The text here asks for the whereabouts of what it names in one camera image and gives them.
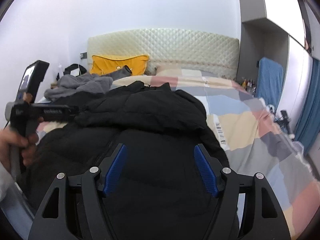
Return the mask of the person's left hand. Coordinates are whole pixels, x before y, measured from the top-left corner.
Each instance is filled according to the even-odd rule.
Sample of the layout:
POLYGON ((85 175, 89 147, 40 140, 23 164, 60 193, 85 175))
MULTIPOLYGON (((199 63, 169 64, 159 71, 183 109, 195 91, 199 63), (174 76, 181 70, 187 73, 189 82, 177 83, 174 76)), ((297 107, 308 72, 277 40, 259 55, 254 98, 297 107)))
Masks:
POLYGON ((36 143, 39 137, 36 133, 29 135, 27 138, 21 136, 10 128, 1 129, 1 163, 4 168, 10 172, 10 148, 15 146, 21 148, 23 165, 30 166, 35 158, 36 143))

